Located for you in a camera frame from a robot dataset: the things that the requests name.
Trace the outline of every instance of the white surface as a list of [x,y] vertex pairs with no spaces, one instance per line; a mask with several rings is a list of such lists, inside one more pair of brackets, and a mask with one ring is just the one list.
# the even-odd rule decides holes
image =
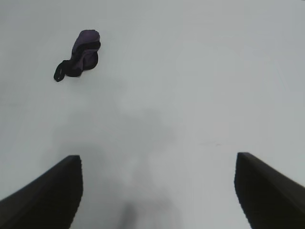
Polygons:
[[[73,229],[250,228],[237,152],[305,185],[304,21],[300,0],[2,0],[0,198],[79,154]],[[56,83],[84,29],[98,66]]]

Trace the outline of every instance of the dark purple fabric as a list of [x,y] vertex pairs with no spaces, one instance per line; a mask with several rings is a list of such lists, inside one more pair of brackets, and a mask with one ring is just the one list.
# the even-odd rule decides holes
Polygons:
[[[100,34],[96,30],[83,30],[76,39],[74,46],[72,48],[71,59],[74,58],[75,53],[77,53],[77,48],[83,44],[89,44],[92,42],[98,42],[100,40]],[[82,52],[81,59],[74,63],[72,69],[83,69],[84,61],[86,65],[92,65],[94,63],[93,54],[99,49],[88,49]]]
[[78,77],[84,70],[93,69],[98,63],[100,34],[96,30],[83,30],[76,39],[70,60],[58,65],[54,79],[59,82],[64,76]]

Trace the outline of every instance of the white floor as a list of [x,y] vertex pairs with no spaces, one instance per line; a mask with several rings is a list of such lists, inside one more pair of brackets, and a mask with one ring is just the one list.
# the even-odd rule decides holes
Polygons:
[[[79,154],[72,229],[250,228],[237,152],[305,185],[304,22],[301,0],[2,0],[0,198]],[[98,66],[56,83],[84,29]]]

